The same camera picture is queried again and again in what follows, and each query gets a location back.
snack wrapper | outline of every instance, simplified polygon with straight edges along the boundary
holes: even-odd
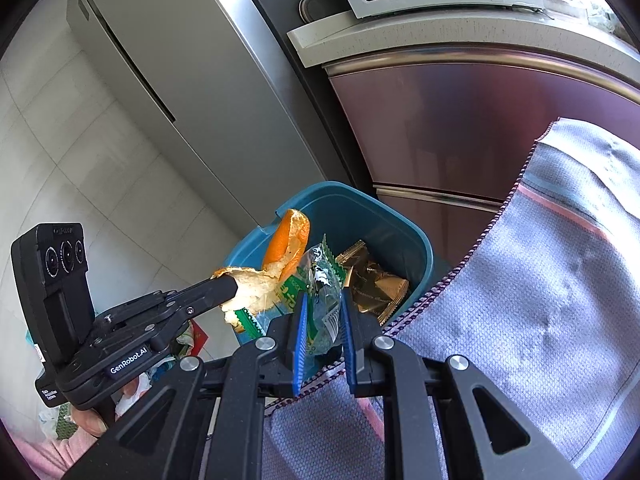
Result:
[[[373,261],[367,245],[358,240],[339,254],[337,262],[350,271],[350,289],[354,303],[361,312],[369,312],[384,325],[402,304],[409,290],[409,282]]]
[[[317,356],[326,354],[336,342],[339,344],[340,291],[346,273],[322,243],[309,248],[300,260],[296,272],[280,286],[283,308],[292,311],[300,290],[309,293],[306,326],[306,352]]]

metal screw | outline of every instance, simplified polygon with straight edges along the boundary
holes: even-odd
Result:
[[[460,371],[469,368],[469,361],[462,355],[454,355],[450,357],[449,364],[451,365],[451,368],[455,368],[456,370]]]
[[[373,340],[373,344],[381,350],[390,350],[394,347],[394,340],[386,335],[379,335]]]
[[[180,368],[185,372],[193,372],[198,366],[200,366],[200,359],[192,355],[180,360]]]
[[[271,337],[261,337],[255,340],[255,347],[258,350],[272,350],[276,346],[276,341]]]

floor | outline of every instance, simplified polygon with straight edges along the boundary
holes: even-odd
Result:
[[[40,0],[0,60],[0,417],[43,438],[11,243],[41,222],[81,222],[94,307],[210,276],[238,238],[129,119],[66,23]],[[237,346],[219,309],[198,318],[205,359]]]

red packet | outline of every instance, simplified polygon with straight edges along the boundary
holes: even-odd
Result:
[[[193,319],[191,320],[191,324],[193,325],[193,348],[191,349],[191,355],[198,355],[204,343],[209,339],[209,336]]]

countertop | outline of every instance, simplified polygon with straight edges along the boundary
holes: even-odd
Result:
[[[399,47],[443,43],[522,46],[585,60],[640,87],[640,56],[624,41],[551,13],[439,9],[359,20],[343,12],[288,33],[304,66]]]

